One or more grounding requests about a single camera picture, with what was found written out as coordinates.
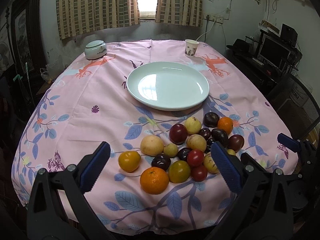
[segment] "purple flower print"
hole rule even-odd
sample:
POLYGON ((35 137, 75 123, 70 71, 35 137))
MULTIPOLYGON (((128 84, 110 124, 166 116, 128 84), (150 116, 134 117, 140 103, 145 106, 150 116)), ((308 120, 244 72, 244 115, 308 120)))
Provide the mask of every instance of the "purple flower print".
POLYGON ((93 112, 93 113, 97 113, 97 112, 99 112, 99 107, 97 106, 97 105, 95 105, 92 109, 91 109, 91 112, 93 112))
POLYGON ((65 167, 61 163, 61 157, 58 152, 54 154, 54 159, 50 159, 48 162, 49 172, 57 171, 58 169, 65 170, 65 167))

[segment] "table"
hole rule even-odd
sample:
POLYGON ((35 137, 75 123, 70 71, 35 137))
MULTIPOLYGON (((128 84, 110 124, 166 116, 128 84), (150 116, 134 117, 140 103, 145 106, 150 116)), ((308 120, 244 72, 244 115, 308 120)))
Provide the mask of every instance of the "table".
MULTIPOLYGON (((229 116, 233 134, 244 136, 245 145, 237 156, 246 151, 267 171, 279 167, 284 174, 292 173, 298 157, 276 139, 281 132, 290 133, 257 88, 209 45, 201 42, 192 58, 185 56, 184 47, 184 41, 174 40, 113 42, 98 60, 89 61, 81 54, 46 91, 23 132, 12 165, 12 182, 21 203, 28 203, 41 167, 63 170, 107 141, 111 158, 85 197, 109 230, 168 235, 216 225, 236 197, 220 174, 208 174, 203 182, 169 183, 162 194, 148 195, 140 189, 139 177, 152 157, 142 155, 133 173, 121 170, 117 160, 124 151, 140 151, 141 139, 149 134, 169 143, 173 124, 190 116, 202 120, 209 111, 229 116), (179 62, 201 71, 210 84, 209 97, 180 112, 140 104, 128 93, 126 78, 133 69, 154 61, 179 62)), ((76 220, 65 194, 60 196, 68 217, 76 220)))

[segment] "computer monitor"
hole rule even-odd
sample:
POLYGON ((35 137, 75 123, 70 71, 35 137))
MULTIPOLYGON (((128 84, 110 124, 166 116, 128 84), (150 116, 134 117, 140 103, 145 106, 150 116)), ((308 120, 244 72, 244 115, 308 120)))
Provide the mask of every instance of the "computer monitor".
POLYGON ((290 50, 279 44, 278 42, 266 37, 259 55, 263 57, 269 64, 276 68, 280 67, 282 58, 287 59, 290 50))

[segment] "yellow fruit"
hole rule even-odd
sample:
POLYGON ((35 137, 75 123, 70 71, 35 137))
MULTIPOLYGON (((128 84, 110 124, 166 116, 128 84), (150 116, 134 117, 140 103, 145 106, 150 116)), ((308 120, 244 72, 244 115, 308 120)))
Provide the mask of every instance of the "yellow fruit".
POLYGON ((207 153, 207 154, 205 155, 204 161, 203 161, 203 165, 204 165, 204 167, 207 168, 207 170, 208 170, 210 173, 213 173, 213 174, 219 173, 218 167, 217 167, 217 165, 214 163, 214 160, 213 160, 212 157, 211 157, 211 153, 207 153))
POLYGON ((148 135, 142 139, 140 149, 143 154, 155 157, 164 149, 163 141, 155 135, 148 135))
POLYGON ((184 126, 186 127, 188 134, 196 134, 201 130, 202 124, 195 117, 189 117, 185 121, 184 126))
POLYGON ((236 156, 236 152, 234 150, 232 150, 232 149, 228 149, 227 153, 230 154, 230 155, 236 156))
POLYGON ((169 180, 173 183, 186 181, 191 174, 191 168, 185 161, 176 161, 169 167, 169 180))
POLYGON ((178 154, 178 146, 176 146, 174 143, 169 143, 164 147, 163 153, 168 155, 170 158, 173 158, 178 154))
POLYGON ((207 148, 207 142, 201 135, 193 134, 187 139, 187 147, 193 150, 198 149, 204 152, 207 148))
POLYGON ((139 167, 141 156, 135 151, 126 151, 120 154, 118 163, 121 169, 132 172, 139 167))
POLYGON ((140 176, 140 185, 149 194, 156 195, 164 192, 168 184, 167 173, 158 167, 148 168, 140 176))

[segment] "curtain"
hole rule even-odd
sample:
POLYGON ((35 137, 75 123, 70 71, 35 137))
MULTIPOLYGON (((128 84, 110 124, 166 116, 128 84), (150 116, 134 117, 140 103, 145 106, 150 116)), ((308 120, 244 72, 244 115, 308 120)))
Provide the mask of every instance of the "curtain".
POLYGON ((140 23, 137 0, 56 0, 60 39, 140 23))
POLYGON ((158 0, 156 22, 202 26, 202 0, 158 0))

